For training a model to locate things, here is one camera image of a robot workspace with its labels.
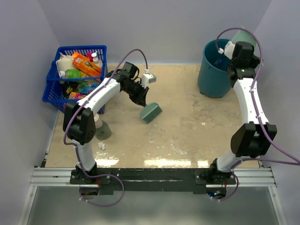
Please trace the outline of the blue scrap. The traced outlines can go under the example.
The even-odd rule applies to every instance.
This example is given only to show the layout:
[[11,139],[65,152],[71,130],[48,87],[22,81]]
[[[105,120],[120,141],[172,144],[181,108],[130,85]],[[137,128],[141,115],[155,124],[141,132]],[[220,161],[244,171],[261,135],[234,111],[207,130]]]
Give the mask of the blue scrap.
[[215,65],[215,66],[220,65],[220,64],[223,62],[223,60],[224,60],[224,55],[222,54],[222,55],[220,55],[219,58],[214,62],[214,65]]

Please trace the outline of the green hand brush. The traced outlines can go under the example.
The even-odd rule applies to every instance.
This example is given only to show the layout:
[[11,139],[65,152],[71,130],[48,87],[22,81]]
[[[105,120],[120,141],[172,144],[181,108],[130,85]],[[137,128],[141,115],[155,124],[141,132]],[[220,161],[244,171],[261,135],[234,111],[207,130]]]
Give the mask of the green hand brush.
[[152,102],[146,105],[140,112],[140,118],[147,124],[151,123],[160,113],[162,108],[158,103]]

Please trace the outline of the green plastic dustpan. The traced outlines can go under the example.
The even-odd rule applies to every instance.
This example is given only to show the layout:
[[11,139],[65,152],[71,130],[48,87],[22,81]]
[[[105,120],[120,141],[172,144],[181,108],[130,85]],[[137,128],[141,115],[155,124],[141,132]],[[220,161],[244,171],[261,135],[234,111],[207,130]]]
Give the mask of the green plastic dustpan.
[[238,30],[234,37],[231,39],[233,44],[236,44],[239,41],[250,43],[254,46],[254,49],[258,47],[256,39],[244,30]]

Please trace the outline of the small white scrap front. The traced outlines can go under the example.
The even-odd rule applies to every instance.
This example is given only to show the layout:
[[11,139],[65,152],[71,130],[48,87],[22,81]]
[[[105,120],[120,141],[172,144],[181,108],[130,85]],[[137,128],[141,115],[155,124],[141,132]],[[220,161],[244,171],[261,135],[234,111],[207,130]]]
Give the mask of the small white scrap front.
[[98,147],[99,147],[101,150],[105,150],[105,143],[99,142],[99,143],[98,143]]

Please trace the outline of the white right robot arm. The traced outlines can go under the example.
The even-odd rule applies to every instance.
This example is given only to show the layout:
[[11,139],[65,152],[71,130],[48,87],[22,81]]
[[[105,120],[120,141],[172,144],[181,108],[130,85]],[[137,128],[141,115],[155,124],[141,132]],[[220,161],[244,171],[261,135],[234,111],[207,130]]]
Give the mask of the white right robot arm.
[[232,178],[232,169],[243,161],[257,160],[267,153],[270,140],[274,140],[277,127],[271,125],[265,116],[258,97],[255,68],[260,58],[254,55],[251,43],[228,41],[219,53],[230,59],[227,67],[231,86],[234,89],[241,109],[242,126],[231,137],[230,151],[216,158],[203,177],[214,184]]

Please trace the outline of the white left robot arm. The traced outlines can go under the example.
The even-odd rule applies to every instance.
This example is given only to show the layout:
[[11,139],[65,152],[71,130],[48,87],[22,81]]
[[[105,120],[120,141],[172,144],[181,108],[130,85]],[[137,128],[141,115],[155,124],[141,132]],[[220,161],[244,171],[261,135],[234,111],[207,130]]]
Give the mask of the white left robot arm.
[[139,69],[132,63],[125,62],[121,69],[106,74],[101,84],[90,94],[77,102],[70,102],[65,106],[63,131],[66,137],[75,144],[79,156],[77,167],[82,169],[81,179],[92,184],[97,179],[97,172],[93,170],[96,161],[93,157],[91,140],[96,133],[98,112],[115,95],[125,92],[132,102],[146,106],[148,85],[156,81],[156,77],[149,69],[141,77],[135,77]]

